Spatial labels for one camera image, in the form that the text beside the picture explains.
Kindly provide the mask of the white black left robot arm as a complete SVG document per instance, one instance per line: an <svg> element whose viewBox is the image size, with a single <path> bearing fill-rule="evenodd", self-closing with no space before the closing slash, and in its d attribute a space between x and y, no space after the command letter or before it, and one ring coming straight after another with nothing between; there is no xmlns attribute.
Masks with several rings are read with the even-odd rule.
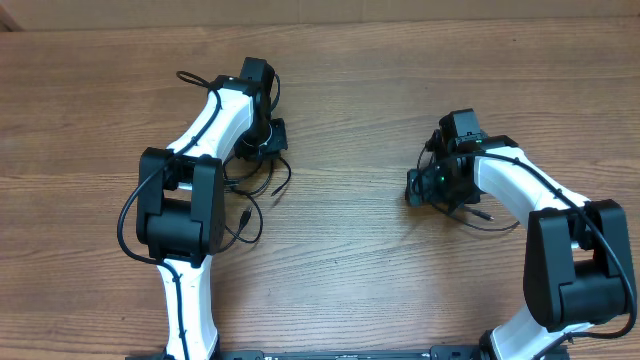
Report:
<svg viewBox="0 0 640 360"><path fill-rule="evenodd" d="M232 158L272 165L287 149L284 122L272 115L280 79L266 60L253 57L237 77L177 76L206 89L206 105L176 141L143 152L138 185L123 208L136 210L136 236L149 251L143 260L163 281L169 336L159 358L217 359L211 268L228 248L225 194L238 193L241 182L226 166Z"/></svg>

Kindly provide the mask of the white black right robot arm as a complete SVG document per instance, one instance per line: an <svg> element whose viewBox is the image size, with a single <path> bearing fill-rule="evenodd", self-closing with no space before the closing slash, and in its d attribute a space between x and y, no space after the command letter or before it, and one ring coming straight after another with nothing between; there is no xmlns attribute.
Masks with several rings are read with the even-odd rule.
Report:
<svg viewBox="0 0 640 360"><path fill-rule="evenodd" d="M497 199L526 232L524 305L475 346L434 346L431 359L566 359L576 338L617 339L638 318L623 208L592 201L545 174L506 135L490 136L471 109L452 111L407 173L405 199L455 219L482 195Z"/></svg>

